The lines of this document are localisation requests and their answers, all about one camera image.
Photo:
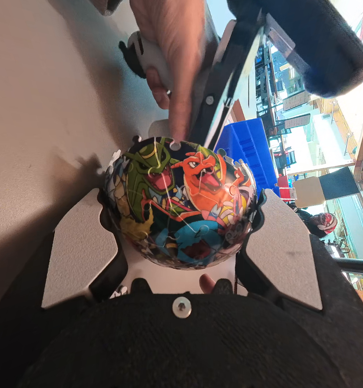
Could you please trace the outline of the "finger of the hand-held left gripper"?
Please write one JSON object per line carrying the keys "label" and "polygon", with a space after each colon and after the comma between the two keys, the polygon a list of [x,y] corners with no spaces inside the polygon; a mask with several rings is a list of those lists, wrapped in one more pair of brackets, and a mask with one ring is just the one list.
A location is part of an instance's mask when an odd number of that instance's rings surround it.
{"label": "finger of the hand-held left gripper", "polygon": [[212,123],[207,134],[207,148],[214,150],[219,137],[223,131],[224,126],[227,124],[228,117],[233,108],[234,100],[226,100],[220,102],[214,113]]}
{"label": "finger of the hand-held left gripper", "polygon": [[218,105],[207,133],[200,145],[207,149],[214,149],[227,122],[227,106],[225,103]]}

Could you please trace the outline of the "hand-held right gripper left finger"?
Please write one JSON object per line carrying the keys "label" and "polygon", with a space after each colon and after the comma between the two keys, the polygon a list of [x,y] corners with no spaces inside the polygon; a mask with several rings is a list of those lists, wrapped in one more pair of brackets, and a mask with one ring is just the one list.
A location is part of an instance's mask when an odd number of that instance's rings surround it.
{"label": "hand-held right gripper left finger", "polygon": [[93,189],[54,230],[41,307],[77,297],[101,302],[127,293],[127,260],[102,190]]}

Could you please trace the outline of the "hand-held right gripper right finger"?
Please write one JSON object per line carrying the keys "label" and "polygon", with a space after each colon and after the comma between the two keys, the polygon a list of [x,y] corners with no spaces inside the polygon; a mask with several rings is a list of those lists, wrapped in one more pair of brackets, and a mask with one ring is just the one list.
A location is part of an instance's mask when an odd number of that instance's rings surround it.
{"label": "hand-held right gripper right finger", "polygon": [[323,309],[310,233],[270,189],[260,193],[235,269],[248,293],[274,304],[287,299],[311,310]]}

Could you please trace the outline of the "colourful puzzle ball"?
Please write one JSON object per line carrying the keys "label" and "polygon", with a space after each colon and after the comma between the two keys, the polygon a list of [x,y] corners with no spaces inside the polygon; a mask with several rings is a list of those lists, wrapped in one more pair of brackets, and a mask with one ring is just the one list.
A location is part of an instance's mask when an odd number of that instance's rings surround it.
{"label": "colourful puzzle ball", "polygon": [[223,149],[135,137],[113,153],[104,193],[113,226],[147,260],[189,270],[235,255],[251,230],[257,185]]}

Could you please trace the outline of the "person's right hand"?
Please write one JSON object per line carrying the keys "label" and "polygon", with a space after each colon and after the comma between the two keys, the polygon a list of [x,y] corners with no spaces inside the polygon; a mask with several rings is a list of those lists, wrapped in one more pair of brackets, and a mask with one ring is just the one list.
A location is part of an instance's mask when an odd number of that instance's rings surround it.
{"label": "person's right hand", "polygon": [[204,294],[211,294],[215,285],[216,281],[214,281],[208,274],[202,274],[199,277],[199,286]]}

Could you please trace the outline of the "person's left hand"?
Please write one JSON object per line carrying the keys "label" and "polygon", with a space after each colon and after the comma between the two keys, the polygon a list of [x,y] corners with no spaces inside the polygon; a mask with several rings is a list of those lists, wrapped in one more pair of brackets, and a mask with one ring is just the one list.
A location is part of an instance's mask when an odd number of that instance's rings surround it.
{"label": "person's left hand", "polygon": [[169,111],[169,129],[180,143],[189,132],[192,91],[204,54],[205,1],[131,0],[141,35],[157,44],[173,77],[170,96],[158,71],[146,71],[146,81],[161,109]]}

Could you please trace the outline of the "brown wooden board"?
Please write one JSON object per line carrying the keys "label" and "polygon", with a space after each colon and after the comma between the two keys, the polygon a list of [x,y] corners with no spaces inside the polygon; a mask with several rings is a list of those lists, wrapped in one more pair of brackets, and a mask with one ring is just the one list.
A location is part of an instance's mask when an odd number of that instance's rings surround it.
{"label": "brown wooden board", "polygon": [[238,99],[233,104],[233,107],[232,107],[231,112],[230,112],[230,116],[231,116],[231,121],[233,123],[246,120],[242,106],[241,106],[240,101]]}

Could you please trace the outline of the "blue plastic bin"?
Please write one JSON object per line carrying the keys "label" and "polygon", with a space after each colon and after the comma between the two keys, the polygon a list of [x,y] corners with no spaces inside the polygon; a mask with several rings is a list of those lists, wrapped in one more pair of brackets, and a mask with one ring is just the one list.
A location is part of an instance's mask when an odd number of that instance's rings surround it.
{"label": "blue plastic bin", "polygon": [[280,196],[277,177],[261,118],[231,123],[223,128],[215,151],[225,150],[234,162],[240,159],[249,166],[256,185],[257,195],[262,189],[271,189]]}

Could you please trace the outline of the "storage shelving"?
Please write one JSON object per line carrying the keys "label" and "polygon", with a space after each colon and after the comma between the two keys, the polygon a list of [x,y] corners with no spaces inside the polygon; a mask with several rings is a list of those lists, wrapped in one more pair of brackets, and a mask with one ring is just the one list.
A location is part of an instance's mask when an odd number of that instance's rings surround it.
{"label": "storage shelving", "polygon": [[257,117],[268,139],[285,136],[310,124],[310,102],[300,74],[269,41],[255,58]]}

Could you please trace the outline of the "red box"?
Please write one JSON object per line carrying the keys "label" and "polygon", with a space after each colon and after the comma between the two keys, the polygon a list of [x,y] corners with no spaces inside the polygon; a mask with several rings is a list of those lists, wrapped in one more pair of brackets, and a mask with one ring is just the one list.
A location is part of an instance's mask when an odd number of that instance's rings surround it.
{"label": "red box", "polygon": [[279,187],[279,196],[283,201],[290,202],[297,200],[296,190],[292,187],[292,183],[286,175],[278,177],[277,185]]}

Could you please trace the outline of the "black bar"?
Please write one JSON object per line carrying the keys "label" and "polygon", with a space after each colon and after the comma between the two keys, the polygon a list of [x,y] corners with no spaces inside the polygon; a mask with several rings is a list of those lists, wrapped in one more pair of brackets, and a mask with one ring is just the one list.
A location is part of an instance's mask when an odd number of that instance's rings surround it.
{"label": "black bar", "polygon": [[363,275],[363,259],[335,258],[334,260],[342,271]]}

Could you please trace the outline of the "beige and black panel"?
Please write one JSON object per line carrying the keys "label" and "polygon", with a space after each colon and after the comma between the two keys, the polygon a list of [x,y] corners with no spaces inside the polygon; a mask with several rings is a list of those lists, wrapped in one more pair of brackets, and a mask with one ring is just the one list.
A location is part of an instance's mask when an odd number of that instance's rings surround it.
{"label": "beige and black panel", "polygon": [[298,208],[323,205],[325,201],[359,194],[359,188],[349,167],[321,177],[307,177],[293,183]]}

